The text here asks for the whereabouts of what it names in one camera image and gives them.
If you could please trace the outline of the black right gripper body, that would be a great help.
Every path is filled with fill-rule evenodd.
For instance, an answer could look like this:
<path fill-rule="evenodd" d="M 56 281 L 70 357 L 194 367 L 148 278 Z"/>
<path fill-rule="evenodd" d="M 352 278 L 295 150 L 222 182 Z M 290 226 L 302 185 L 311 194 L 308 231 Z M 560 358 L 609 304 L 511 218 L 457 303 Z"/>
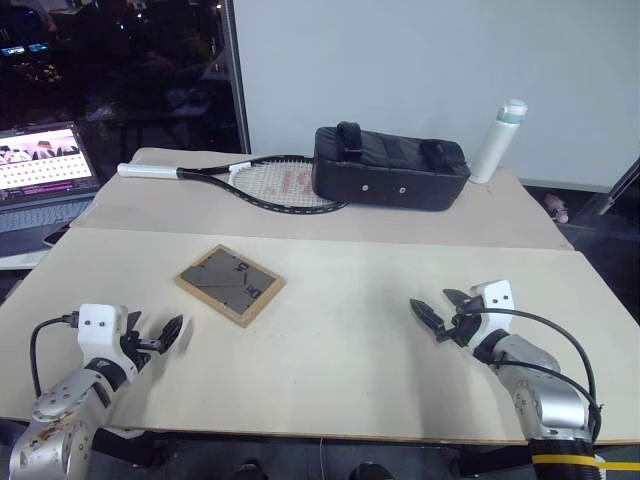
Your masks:
<path fill-rule="evenodd" d="M 440 319 L 436 329 L 436 340 L 438 342 L 452 340 L 458 346 L 465 347 L 480 328 L 481 315 L 475 313 L 475 310 L 483 307 L 484 303 L 480 298 L 451 300 L 451 303 L 456 310 L 451 319 L 452 327 L 446 328 L 444 320 Z"/>

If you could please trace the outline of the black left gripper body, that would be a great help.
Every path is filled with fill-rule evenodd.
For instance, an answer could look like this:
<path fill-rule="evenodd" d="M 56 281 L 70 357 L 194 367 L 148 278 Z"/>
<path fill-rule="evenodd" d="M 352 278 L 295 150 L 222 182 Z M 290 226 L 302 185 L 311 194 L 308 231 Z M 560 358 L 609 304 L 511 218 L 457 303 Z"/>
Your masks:
<path fill-rule="evenodd" d="M 153 353 L 161 353 L 158 340 L 141 338 L 136 330 L 130 330 L 120 338 L 120 347 L 124 355 L 133 362 L 136 370 L 142 370 Z"/>

